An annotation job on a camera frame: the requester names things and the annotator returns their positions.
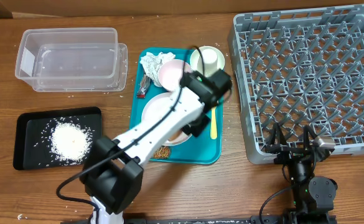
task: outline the blue tray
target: blue tray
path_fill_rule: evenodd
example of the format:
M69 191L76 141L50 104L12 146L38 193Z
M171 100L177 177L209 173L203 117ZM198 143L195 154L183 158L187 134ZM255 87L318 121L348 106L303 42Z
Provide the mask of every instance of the blue tray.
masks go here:
M168 53L172 52L176 55L176 59L184 59L184 55L186 52L189 52L189 56L187 61L190 60L190 56L193 53L193 50L185 50L185 49L170 49L170 48L158 48L151 47L149 49L144 50L139 56L139 62L141 57L146 55L146 52L151 52L154 55L158 55L160 52ZM164 88L156 87L154 84L151 84L149 91L146 94L145 99L138 99L136 95L139 90L139 84L144 75L143 66L139 63L138 66L138 74L136 75L136 84L134 86L134 94L133 94L133 104L131 111L131 121L129 124L129 128L135 127L137 124L141 122L141 115L143 112L143 108L146 103L151 100L151 98L155 97L160 93L165 93L166 90ZM218 106L216 110L217 115L217 129L218 129L218 137L215 140L210 138L210 124L205 128L202 134L195 138L192 136L186 142L171 147L171 153L168 159L151 159L152 161L159 162L177 162L177 163L185 163L185 164L213 164L216 162L222 151L222 127L223 127L223 106Z

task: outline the yellow spoon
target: yellow spoon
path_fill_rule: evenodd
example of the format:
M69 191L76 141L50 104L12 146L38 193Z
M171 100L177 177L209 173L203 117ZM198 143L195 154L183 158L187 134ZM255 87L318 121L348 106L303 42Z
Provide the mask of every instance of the yellow spoon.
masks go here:
M218 129L217 129L217 117L216 117L216 106L212 108L212 114L211 114L211 139L216 139L218 137Z

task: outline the pink plate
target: pink plate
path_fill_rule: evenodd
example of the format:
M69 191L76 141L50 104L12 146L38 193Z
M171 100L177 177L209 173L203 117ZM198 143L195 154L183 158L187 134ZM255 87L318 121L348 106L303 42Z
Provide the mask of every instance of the pink plate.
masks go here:
M168 91L175 91L179 86L183 74L183 63L185 71L191 72L192 68L187 62L179 59L172 59L161 66L158 71L159 83Z
M158 116L158 111L163 109L165 102L168 100L168 98L171 96L172 93L161 93L155 97L153 97L144 107L142 112L142 121L147 119L156 119L160 120L161 117ZM180 132L180 134L172 141L166 141L163 145L164 146L176 146L178 144L182 144L183 142L186 142L191 135L186 135L183 132Z

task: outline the pile of white grains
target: pile of white grains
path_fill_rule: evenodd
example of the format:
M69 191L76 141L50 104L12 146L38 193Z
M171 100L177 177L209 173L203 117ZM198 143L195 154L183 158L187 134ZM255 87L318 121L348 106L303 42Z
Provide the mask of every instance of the pile of white grains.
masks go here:
M58 161L81 162L90 150L91 137L90 128L81 129L79 124L57 123L52 131L50 151L56 154Z

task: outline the wooden table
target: wooden table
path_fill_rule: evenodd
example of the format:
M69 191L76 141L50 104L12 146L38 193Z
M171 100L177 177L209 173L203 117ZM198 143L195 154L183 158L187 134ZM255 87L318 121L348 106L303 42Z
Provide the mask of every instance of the wooden table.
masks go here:
M234 14L201 16L80 17L0 20L0 223L58 223L85 219L91 207L60 200L59 183L81 166L17 171L12 167L17 117L29 111L98 106L103 112L104 133L115 137L128 129L133 85L140 52L148 47L184 48L212 45L226 55L226 37ZM14 76L16 55L26 29L55 27L114 27L119 41L128 46L128 80L119 93L37 93ZM281 167L251 164L245 153L236 92L224 105L223 151L211 166L150 163L142 190L126 213L149 218L250 217L262 203L288 183ZM333 178L339 189L335 210L339 223L364 223L364 156L333 156L318 164L317 175ZM88 198L79 181L64 194ZM292 207L291 194L272 200L264 214L280 214ZM28 219L17 220L18 214Z

